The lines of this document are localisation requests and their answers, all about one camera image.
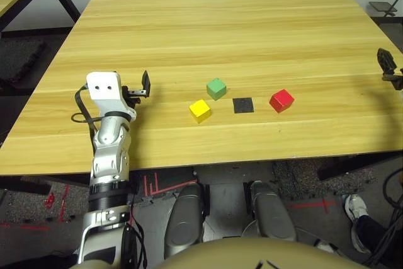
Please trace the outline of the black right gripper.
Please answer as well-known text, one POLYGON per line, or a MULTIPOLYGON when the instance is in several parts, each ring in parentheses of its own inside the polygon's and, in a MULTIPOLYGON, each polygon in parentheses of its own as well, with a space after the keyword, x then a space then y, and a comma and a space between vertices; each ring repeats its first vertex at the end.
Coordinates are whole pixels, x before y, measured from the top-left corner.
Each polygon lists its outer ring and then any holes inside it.
POLYGON ((379 48, 377 51, 377 60, 382 68, 383 81, 393 81, 393 87, 395 90, 403 89, 403 75, 402 69, 400 70, 400 74, 393 74, 396 69, 396 63, 394 62, 394 58, 392 54, 385 49, 379 48))

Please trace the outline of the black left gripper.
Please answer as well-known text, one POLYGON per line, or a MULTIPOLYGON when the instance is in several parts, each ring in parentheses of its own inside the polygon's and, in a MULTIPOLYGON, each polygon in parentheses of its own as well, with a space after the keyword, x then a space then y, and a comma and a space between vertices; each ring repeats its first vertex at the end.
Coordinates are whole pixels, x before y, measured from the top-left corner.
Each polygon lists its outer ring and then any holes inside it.
POLYGON ((150 79, 147 71, 142 76, 143 89, 130 90, 127 86, 122 86, 122 96, 127 106, 135 107, 141 104, 141 98, 148 98, 150 95, 150 79))

